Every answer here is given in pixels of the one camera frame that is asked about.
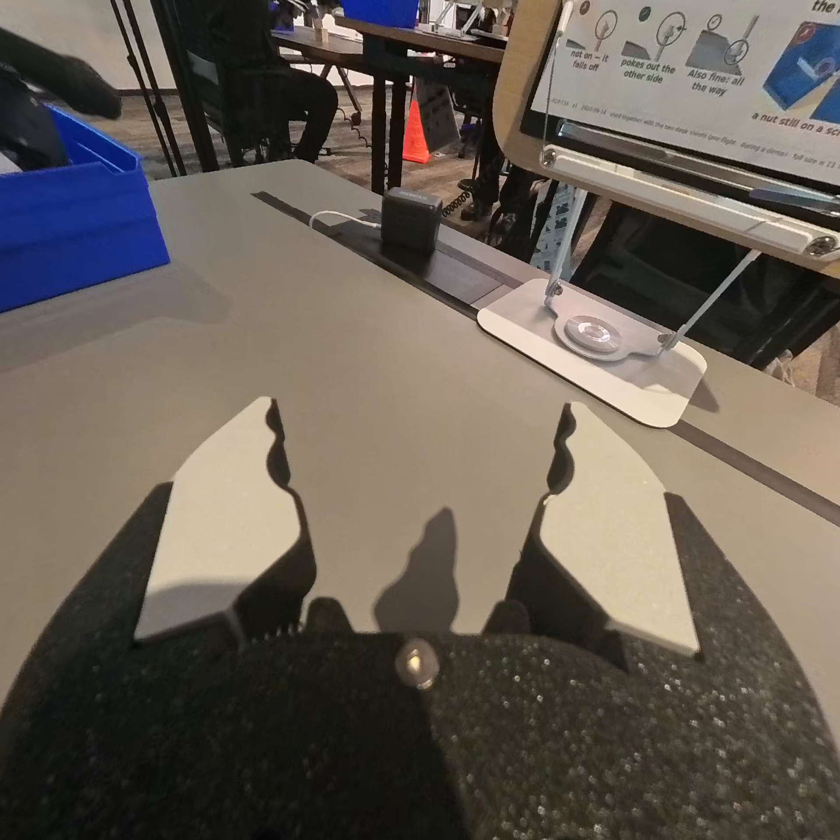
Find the wooden office desk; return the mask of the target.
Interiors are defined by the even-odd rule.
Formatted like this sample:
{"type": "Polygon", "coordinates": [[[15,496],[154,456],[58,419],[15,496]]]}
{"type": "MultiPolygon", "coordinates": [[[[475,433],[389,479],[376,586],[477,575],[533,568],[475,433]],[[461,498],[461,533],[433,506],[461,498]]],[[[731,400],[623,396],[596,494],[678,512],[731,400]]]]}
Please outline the wooden office desk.
{"type": "Polygon", "coordinates": [[[423,79],[466,93],[481,105],[483,118],[491,111],[504,48],[424,28],[386,27],[343,16],[337,25],[361,34],[364,69],[373,77],[373,193],[381,195],[402,183],[409,81],[423,79]]]}

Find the blue plastic parts bin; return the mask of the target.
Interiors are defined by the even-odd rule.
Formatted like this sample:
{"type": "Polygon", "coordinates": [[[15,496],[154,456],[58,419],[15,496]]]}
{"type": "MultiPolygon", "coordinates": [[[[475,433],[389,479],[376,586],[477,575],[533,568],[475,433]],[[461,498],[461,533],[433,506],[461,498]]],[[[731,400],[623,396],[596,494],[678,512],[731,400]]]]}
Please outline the blue plastic parts bin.
{"type": "Polygon", "coordinates": [[[171,262],[142,156],[45,108],[69,164],[2,175],[2,313],[171,262]]]}

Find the white printed floor sign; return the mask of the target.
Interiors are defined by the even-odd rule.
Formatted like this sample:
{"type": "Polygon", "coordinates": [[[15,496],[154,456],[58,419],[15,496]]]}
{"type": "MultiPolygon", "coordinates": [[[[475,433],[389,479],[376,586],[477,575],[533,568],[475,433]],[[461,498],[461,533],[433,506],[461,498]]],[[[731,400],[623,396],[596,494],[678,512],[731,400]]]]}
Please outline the white printed floor sign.
{"type": "Polygon", "coordinates": [[[416,77],[415,100],[430,153],[444,151],[459,141],[459,126],[446,85],[416,77]]]}

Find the blue white patterned bag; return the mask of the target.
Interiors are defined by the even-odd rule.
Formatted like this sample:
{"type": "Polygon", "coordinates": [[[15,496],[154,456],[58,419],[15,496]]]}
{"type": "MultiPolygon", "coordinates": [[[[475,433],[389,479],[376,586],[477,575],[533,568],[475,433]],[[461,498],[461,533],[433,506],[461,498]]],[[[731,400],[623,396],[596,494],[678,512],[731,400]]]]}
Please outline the blue white patterned bag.
{"type": "Polygon", "coordinates": [[[554,270],[574,203],[581,193],[586,195],[578,187],[554,181],[543,183],[537,192],[529,264],[547,275],[554,270]]]}

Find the black cube device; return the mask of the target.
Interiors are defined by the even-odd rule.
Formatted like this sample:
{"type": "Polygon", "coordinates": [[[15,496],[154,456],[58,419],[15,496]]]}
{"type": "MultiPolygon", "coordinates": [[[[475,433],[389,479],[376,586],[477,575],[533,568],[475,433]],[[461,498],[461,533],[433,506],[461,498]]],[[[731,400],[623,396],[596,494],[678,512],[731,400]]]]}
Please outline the black cube device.
{"type": "Polygon", "coordinates": [[[429,255],[436,249],[443,219],[443,201],[395,186],[381,202],[381,241],[384,246],[429,255]]]}

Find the blue storage bin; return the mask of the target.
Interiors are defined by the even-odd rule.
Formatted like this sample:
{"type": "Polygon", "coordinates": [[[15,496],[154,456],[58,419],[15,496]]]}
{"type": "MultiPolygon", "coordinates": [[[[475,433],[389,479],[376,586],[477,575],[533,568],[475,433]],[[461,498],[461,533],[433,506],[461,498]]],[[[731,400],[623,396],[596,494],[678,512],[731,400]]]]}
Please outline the blue storage bin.
{"type": "Polygon", "coordinates": [[[372,25],[414,28],[419,1],[341,1],[345,18],[372,25]]]}

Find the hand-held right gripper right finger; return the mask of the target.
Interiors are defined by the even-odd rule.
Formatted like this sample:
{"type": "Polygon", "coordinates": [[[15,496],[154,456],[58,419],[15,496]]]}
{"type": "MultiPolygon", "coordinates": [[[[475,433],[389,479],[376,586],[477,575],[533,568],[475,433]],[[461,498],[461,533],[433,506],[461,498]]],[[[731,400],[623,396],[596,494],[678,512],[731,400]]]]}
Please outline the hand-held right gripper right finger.
{"type": "Polygon", "coordinates": [[[533,633],[621,657],[621,639],[701,652],[663,483],[582,402],[567,403],[507,600],[533,633]]]}

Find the printed instruction sheet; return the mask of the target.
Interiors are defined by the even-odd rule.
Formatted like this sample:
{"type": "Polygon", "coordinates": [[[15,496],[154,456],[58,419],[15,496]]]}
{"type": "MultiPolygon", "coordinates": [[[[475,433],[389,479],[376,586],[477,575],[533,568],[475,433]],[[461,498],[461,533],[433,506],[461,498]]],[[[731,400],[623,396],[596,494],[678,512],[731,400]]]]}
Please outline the printed instruction sheet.
{"type": "Polygon", "coordinates": [[[562,2],[522,131],[575,122],[838,187],[839,2],[562,2]]]}

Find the orange traffic cone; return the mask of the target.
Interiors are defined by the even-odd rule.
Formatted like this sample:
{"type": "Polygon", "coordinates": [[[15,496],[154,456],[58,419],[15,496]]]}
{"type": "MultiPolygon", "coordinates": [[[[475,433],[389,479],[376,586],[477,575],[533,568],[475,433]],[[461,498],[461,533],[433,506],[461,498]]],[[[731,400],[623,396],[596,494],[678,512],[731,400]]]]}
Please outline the orange traffic cone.
{"type": "Polygon", "coordinates": [[[427,147],[424,126],[417,101],[410,102],[403,134],[402,160],[425,165],[429,162],[431,153],[427,147]]]}

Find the black office chair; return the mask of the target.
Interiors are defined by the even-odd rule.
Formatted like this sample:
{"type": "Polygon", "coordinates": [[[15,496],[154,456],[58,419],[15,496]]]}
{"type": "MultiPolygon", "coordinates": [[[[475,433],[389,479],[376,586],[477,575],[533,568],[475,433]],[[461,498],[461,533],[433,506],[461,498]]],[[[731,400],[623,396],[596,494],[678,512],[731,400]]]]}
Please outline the black office chair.
{"type": "Polygon", "coordinates": [[[186,51],[186,57],[205,121],[222,137],[230,164],[241,167],[264,163],[264,144],[256,116],[246,107],[239,91],[230,87],[215,61],[191,50],[186,51]]]}

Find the black vertical pole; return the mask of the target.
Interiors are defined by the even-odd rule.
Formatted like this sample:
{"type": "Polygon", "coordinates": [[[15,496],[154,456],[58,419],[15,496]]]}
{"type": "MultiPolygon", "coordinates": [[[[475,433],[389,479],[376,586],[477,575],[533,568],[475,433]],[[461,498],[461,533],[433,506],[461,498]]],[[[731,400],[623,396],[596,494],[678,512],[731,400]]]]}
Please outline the black vertical pole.
{"type": "Polygon", "coordinates": [[[182,22],[180,4],[174,1],[150,1],[198,163],[203,173],[216,172],[219,169],[217,154],[193,67],[187,55],[186,27],[182,22]]]}

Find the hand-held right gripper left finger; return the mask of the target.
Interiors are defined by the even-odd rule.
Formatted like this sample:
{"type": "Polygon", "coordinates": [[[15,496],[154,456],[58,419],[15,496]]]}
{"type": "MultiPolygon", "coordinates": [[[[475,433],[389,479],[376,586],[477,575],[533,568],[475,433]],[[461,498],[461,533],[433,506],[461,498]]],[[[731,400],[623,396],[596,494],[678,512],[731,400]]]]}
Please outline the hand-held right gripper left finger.
{"type": "Polygon", "coordinates": [[[175,472],[133,639],[222,624],[240,643],[294,634],[317,577],[275,398],[261,396],[175,472]]]}

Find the white document stand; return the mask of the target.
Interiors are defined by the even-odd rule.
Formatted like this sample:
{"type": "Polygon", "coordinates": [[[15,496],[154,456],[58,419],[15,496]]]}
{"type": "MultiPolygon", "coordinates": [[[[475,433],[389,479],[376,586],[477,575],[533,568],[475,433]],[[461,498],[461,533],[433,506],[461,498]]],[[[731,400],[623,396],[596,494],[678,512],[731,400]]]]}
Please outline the white document stand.
{"type": "Polygon", "coordinates": [[[518,1],[429,2],[427,24],[434,33],[453,35],[509,35],[518,1]]]}
{"type": "Polygon", "coordinates": [[[520,2],[500,65],[493,121],[508,159],[580,188],[548,280],[531,280],[479,312],[499,341],[649,426],[674,426],[707,370],[685,338],[712,305],[762,256],[838,277],[838,187],[560,121],[559,135],[522,131],[534,83],[562,2],[520,2]],[[744,247],[678,329],[668,330],[572,286],[564,268],[587,198],[602,196],[649,216],[744,247]]]}

